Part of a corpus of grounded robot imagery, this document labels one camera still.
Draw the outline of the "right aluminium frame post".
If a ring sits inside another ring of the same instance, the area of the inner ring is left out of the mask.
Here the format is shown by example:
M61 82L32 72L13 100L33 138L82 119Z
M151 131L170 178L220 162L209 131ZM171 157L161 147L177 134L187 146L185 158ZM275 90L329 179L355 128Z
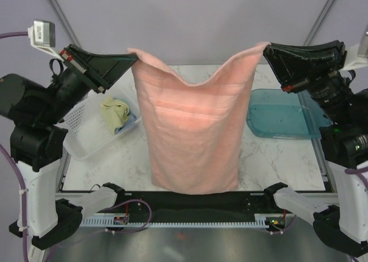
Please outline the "right aluminium frame post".
M319 30L321 29L325 19L329 15L330 11L332 10L336 0L326 0L325 4L323 5L322 9L320 10L316 20L314 21L310 31L308 32L303 45L310 45L313 43L315 37L317 36Z

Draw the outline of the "pink towel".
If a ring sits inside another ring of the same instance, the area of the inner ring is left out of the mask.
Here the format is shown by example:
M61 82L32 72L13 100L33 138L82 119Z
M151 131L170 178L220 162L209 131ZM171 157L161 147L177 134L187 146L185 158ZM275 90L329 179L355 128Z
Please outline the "pink towel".
M256 67L266 42L230 57L201 83L189 83L139 49L132 66L153 185L202 195L238 187L239 153Z

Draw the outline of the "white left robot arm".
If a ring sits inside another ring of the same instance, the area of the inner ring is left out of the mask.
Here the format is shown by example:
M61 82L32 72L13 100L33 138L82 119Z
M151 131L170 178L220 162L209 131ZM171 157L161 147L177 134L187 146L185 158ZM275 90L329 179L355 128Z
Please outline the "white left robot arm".
M16 74L1 78L1 116L14 122L7 157L18 175L21 212L9 230L31 236L38 249L71 237L81 222L97 212L124 210L123 189L105 183L69 201L56 199L56 179L67 129L59 123L89 91L104 93L137 61L134 54L97 55L69 45L52 54L60 72L44 87Z

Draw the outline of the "white perforated plastic basket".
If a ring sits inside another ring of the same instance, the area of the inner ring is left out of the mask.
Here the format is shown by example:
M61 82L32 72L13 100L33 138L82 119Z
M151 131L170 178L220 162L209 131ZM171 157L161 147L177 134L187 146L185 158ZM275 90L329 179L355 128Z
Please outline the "white perforated plastic basket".
M115 94L120 100L126 101L134 115L124 128L112 135L100 113L104 101L101 95L88 97L77 104L65 117L64 122L58 125L68 130L63 146L75 160L86 160L116 139L131 132L141 121L141 113L137 99L132 95Z

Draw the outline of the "yellow towel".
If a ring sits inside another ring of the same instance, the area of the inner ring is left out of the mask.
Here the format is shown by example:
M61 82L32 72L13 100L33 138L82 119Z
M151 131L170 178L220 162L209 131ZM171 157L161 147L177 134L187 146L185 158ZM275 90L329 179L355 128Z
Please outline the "yellow towel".
M116 113L114 111L114 107L117 103L115 101L116 98L112 98L111 96L107 96L106 99L101 103L100 112L105 124L108 127L108 131L110 134L115 135L114 128L117 120Z

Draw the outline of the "aluminium frame post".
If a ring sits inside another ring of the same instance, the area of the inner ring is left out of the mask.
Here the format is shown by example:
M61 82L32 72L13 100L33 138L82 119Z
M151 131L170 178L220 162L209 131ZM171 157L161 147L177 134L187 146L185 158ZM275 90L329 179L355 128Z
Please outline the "aluminium frame post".
M62 7L58 3L57 0L47 0L49 5L51 6L53 12L56 14L59 22L61 23L61 26L63 27L63 30L65 31L68 39L71 41L72 44L80 46L80 41L77 38L75 32L73 31L66 15L64 14Z
M317 36L319 30L321 29L325 19L329 15L330 11L332 10L336 0L326 0L325 4L323 5L322 9L320 10L316 20L314 21L310 31L308 32L303 45L310 45L313 43L315 37Z

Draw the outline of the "left aluminium frame post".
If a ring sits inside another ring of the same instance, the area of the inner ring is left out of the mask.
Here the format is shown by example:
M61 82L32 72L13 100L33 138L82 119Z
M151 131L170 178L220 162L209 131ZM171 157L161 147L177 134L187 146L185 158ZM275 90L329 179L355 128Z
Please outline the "left aluminium frame post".
M66 15L64 14L62 7L58 3L57 0L47 0L49 5L51 6L53 12L56 14L59 22L61 23L61 26L63 27L63 30L65 31L68 39L71 41L72 44L80 46L80 41L77 38L75 32L73 31Z

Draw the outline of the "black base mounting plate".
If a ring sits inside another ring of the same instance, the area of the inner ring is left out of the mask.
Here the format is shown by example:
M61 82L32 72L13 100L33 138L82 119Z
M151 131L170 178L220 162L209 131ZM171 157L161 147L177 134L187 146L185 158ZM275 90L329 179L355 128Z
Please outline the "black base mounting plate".
M210 195L185 195L169 191L126 191L118 196L115 205L103 209L104 213L138 215L154 214L265 214L276 220L285 218L289 212L271 205L260 191L231 191Z

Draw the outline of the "blue towel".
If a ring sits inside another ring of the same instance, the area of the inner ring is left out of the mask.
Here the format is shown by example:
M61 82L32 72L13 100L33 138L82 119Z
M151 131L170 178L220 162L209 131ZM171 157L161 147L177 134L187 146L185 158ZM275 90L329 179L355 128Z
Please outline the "blue towel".
M115 134L121 132L126 126L132 125L136 120L136 114L131 110L129 103L119 99L117 101L114 111L117 116L117 120L114 128Z

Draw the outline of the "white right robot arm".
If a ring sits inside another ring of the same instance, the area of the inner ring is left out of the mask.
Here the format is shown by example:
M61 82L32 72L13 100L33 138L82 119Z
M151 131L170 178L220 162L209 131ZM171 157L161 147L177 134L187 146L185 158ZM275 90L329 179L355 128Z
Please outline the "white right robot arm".
M326 246L353 258L366 255L367 90L350 87L356 69L367 66L366 40L351 48L338 40L307 47L272 43L263 55L284 92L307 91L331 121L320 128L320 142L339 201L314 203L277 183L264 190L265 210L289 211L312 225Z

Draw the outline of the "teal translucent plastic tub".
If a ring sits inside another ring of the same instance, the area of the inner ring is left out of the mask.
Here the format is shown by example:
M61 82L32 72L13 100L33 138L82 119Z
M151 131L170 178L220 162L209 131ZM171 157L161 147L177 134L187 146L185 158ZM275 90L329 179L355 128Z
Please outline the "teal translucent plastic tub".
M332 122L306 91L287 94L278 89L251 91L246 123L261 138L310 140Z

